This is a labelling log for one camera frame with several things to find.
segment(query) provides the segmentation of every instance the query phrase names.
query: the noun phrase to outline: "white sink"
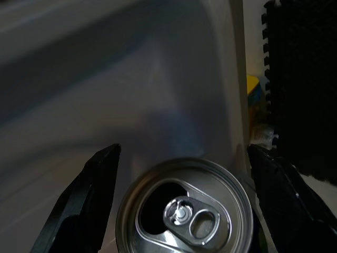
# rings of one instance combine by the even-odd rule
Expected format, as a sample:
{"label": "white sink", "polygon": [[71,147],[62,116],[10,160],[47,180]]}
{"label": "white sink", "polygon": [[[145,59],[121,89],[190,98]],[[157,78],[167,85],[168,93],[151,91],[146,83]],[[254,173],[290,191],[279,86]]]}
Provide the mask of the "white sink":
{"label": "white sink", "polygon": [[[116,252],[118,206],[152,165],[192,156],[246,172],[242,3],[171,0],[120,7],[98,23],[86,19],[86,27],[71,34],[63,16],[67,36],[59,41],[61,33],[41,32],[41,40],[25,47],[29,32],[1,35],[21,36],[25,47],[6,54],[0,69],[3,252],[29,252],[59,194],[96,151],[112,143],[120,143],[122,153],[102,252]],[[50,15],[39,16],[42,26]],[[7,43],[8,52],[18,45]]]}

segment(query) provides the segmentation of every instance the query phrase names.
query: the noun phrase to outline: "can top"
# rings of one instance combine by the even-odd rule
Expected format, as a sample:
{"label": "can top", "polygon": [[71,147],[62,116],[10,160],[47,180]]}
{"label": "can top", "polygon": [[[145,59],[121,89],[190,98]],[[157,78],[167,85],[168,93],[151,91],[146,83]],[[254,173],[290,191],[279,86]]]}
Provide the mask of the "can top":
{"label": "can top", "polygon": [[253,214],[238,180],[216,163],[175,159],[140,177],[116,222],[120,252],[248,252]]}

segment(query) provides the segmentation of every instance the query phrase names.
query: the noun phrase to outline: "pull tab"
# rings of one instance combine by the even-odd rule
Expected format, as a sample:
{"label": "pull tab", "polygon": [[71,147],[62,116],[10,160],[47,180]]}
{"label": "pull tab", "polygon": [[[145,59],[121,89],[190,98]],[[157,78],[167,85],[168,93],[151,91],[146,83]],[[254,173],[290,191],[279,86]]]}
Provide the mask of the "pull tab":
{"label": "pull tab", "polygon": [[193,246],[204,246],[212,240],[220,219],[214,207],[186,196],[171,200],[163,213],[166,227]]}

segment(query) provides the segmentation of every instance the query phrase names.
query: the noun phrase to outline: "can rim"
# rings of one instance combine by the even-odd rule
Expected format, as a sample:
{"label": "can rim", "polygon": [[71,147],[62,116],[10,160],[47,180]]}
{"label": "can rim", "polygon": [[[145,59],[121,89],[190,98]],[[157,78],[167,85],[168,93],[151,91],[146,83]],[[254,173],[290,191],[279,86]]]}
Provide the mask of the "can rim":
{"label": "can rim", "polygon": [[225,179],[226,177],[230,179],[230,182],[232,183],[232,186],[237,189],[237,193],[240,196],[243,204],[243,209],[245,211],[245,215],[248,218],[247,222],[249,231],[246,231],[247,237],[246,240],[244,241],[244,247],[242,248],[241,253],[247,253],[249,251],[252,237],[253,237],[253,212],[252,212],[252,206],[249,201],[248,195],[246,191],[244,190],[243,186],[241,183],[238,181],[238,179],[231,173],[229,170],[225,169],[223,166],[207,160],[207,159],[199,159],[199,158],[176,158],[176,159],[171,159],[167,160],[164,162],[161,162],[153,167],[151,167],[148,171],[146,171],[143,175],[139,176],[128,188],[126,191],[122,202],[120,204],[120,207],[118,209],[117,217],[116,217],[116,226],[115,226],[115,237],[116,237],[116,244],[118,251],[120,253],[124,252],[133,252],[130,250],[130,246],[127,243],[127,239],[125,238],[125,228],[122,226],[124,223],[124,219],[121,217],[124,216],[122,214],[121,210],[127,210],[127,206],[130,205],[131,201],[127,201],[127,199],[130,199],[132,196],[132,193],[135,192],[137,188],[142,188],[143,186],[146,186],[153,178],[155,178],[158,174],[160,174],[160,170],[163,168],[166,168],[168,170],[169,167],[173,168],[176,165],[181,166],[183,163],[190,163],[190,164],[204,164],[206,166],[215,167],[213,170],[211,170],[212,173],[215,173],[218,177],[221,179]]}

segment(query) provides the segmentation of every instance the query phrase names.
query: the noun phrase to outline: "tab hole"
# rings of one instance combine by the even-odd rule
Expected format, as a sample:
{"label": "tab hole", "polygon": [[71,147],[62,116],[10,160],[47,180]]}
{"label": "tab hole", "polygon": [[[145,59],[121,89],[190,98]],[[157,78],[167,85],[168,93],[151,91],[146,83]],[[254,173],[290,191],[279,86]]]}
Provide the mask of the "tab hole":
{"label": "tab hole", "polygon": [[211,212],[200,212],[192,221],[191,234],[197,239],[203,239],[212,232],[214,224],[215,217]]}

